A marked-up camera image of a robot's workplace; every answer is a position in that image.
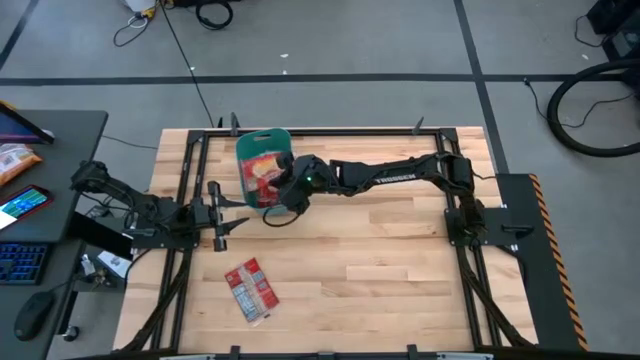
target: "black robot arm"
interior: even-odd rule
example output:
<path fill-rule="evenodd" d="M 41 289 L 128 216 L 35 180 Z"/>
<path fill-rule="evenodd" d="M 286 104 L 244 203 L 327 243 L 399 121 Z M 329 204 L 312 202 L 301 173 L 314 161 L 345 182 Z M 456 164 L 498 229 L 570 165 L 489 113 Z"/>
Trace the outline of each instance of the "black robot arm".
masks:
<path fill-rule="evenodd" d="M 463 230 L 484 229 L 484 206 L 473 194 L 471 161 L 460 155 L 442 152 L 377 165 L 331 160 L 327 165 L 315 155 L 294 159 L 287 152 L 278 157 L 278 166 L 284 171 L 271 185 L 278 188 L 280 203 L 298 215 L 307 210 L 312 194 L 354 196 L 378 185 L 427 180 L 458 197 Z"/>
<path fill-rule="evenodd" d="M 131 212 L 137 213 L 137 230 L 143 230 L 134 233 L 138 236 L 145 234 L 146 237 L 153 238 L 160 232 L 173 238 L 190 238 L 190 235 L 199 230 L 213 228 L 214 250 L 225 251 L 227 244 L 224 236 L 248 219 L 223 223 L 220 209 L 245 204 L 227 200 L 220 193 L 220 185 L 215 181 L 207 185 L 211 205 L 205 205 L 200 197 L 194 198 L 188 205 L 180 205 L 171 197 L 143 194 L 132 189 L 124 182 L 109 176 L 107 167 L 99 161 L 82 162 L 78 171 L 71 177 L 71 189 L 81 193 L 107 194 L 129 206 Z"/>

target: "gray concrete floor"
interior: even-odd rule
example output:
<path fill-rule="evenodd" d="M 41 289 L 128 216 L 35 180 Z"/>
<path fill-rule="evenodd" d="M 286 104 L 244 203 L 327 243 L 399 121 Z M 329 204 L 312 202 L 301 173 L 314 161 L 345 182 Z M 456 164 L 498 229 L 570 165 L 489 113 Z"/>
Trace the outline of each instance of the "gray concrete floor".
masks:
<path fill-rule="evenodd" d="M 594 2 L 465 0 L 482 71 L 567 74 L 605 61 L 601 49 L 573 39 L 575 18 Z M 451 0 L 244 0 L 233 7 L 236 18 L 221 32 L 203 29 L 188 11 L 169 12 L 197 75 L 471 73 Z M 0 48 L 25 8 L 25 0 L 0 1 Z M 161 14 L 131 45 L 111 44 L 129 16 L 116 0 L 40 1 L 0 78 L 187 76 Z M 597 40 L 586 23 L 581 34 Z M 557 85 L 534 84 L 541 106 Z M 485 125 L 473 82 L 201 88 L 214 118 L 234 111 L 243 126 L 412 125 L 421 116 L 432 126 Z M 524 85 L 487 88 L 510 170 L 541 179 L 592 350 L 640 353 L 640 311 L 634 306 L 640 301 L 638 155 L 603 160 L 573 154 L 552 138 Z M 594 101 L 628 91 L 611 83 L 580 85 L 561 115 L 579 121 Z M 157 144 L 163 128 L 208 124 L 192 85 L 0 86 L 0 98 L 20 108 L 106 110 L 106 134 L 148 145 Z M 637 107 L 633 99 L 603 106 L 576 137 L 598 145 L 635 142 Z M 140 190 L 148 187 L 154 151 L 105 139 L 96 158 L 113 176 Z M 81 337 L 73 343 L 56 339 L 49 358 L 108 352 L 121 301 L 117 294 L 82 294 L 73 314 Z"/>

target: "black desk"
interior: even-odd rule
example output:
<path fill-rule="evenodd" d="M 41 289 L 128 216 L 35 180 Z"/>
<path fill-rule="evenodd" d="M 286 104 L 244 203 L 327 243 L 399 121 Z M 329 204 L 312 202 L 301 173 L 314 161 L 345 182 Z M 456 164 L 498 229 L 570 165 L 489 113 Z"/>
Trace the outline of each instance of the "black desk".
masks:
<path fill-rule="evenodd" d="M 66 232 L 78 202 L 69 189 L 70 177 L 81 160 L 91 160 L 107 121 L 103 111 L 20 111 L 34 124 L 56 135 L 53 145 L 35 145 L 44 162 L 35 165 L 0 190 L 8 196 L 34 184 L 50 190 L 55 197 L 47 208 L 0 232 L 0 241 L 54 242 L 46 272 L 39 286 L 0 287 L 0 352 L 7 359 L 44 359 L 67 308 L 73 283 L 55 290 L 56 302 L 38 336 L 21 342 L 13 335 L 16 314 L 24 302 L 39 291 L 68 281 L 76 270 L 84 243 L 67 239 Z"/>

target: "computer keyboard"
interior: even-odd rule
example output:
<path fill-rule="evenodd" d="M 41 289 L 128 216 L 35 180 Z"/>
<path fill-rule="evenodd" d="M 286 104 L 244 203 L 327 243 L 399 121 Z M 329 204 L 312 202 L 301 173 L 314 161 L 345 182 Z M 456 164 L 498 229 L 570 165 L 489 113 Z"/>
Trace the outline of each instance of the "computer keyboard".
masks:
<path fill-rule="evenodd" d="M 38 285 L 49 245 L 0 243 L 0 285 Z"/>

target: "wooden table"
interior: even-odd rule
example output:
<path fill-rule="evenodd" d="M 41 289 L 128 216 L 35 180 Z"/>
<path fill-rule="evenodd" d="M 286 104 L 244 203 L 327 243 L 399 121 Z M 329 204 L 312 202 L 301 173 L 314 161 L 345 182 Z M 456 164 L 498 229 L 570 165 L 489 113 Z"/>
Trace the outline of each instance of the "wooden table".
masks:
<path fill-rule="evenodd" d="M 176 195 L 187 132 L 163 132 L 152 193 Z M 483 129 L 459 127 L 457 132 L 474 170 L 493 175 Z M 223 194 L 241 200 L 235 141 L 216 138 L 209 143 L 204 183 L 215 179 Z M 431 138 L 409 136 L 296 137 L 293 148 L 297 155 L 366 163 L 436 151 Z M 477 180 L 476 195 L 486 206 L 501 204 L 493 179 Z M 434 185 L 413 181 L 374 187 L 353 198 L 314 195 L 307 213 L 284 228 L 267 227 L 248 208 L 226 211 L 225 220 L 251 220 L 228 237 L 227 252 L 213 252 L 212 234 L 203 232 L 191 267 L 180 352 L 228 353 L 231 345 L 252 353 L 401 352 L 407 344 L 417 344 L 420 351 L 471 350 L 445 206 L 443 193 Z M 227 271 L 252 257 L 281 300 L 272 316 L 256 327 L 246 323 L 224 279 Z M 484 257 L 496 303 L 521 334 L 535 342 L 517 261 L 492 247 L 484 248 Z M 114 348 L 132 339 L 156 305 L 164 260 L 165 251 L 154 250 L 132 269 Z M 479 301 L 476 304 L 488 344 L 484 311 Z M 164 345 L 172 314 L 170 309 Z"/>

